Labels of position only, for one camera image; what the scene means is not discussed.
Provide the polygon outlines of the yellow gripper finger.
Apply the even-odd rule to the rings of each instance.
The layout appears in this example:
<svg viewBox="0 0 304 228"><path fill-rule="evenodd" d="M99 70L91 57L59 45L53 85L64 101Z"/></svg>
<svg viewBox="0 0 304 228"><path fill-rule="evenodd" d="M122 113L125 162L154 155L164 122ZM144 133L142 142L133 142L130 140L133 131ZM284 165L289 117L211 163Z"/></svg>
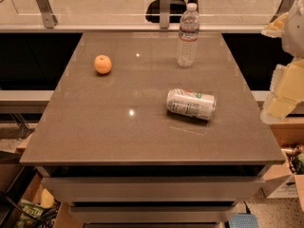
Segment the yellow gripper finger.
<svg viewBox="0 0 304 228"><path fill-rule="evenodd" d="M261 34L270 38L281 38L288 15L289 13L285 12L278 16L261 31Z"/></svg>
<svg viewBox="0 0 304 228"><path fill-rule="evenodd" d="M277 65L260 113L265 124L284 120L304 101L304 59L295 58L288 65Z"/></svg>

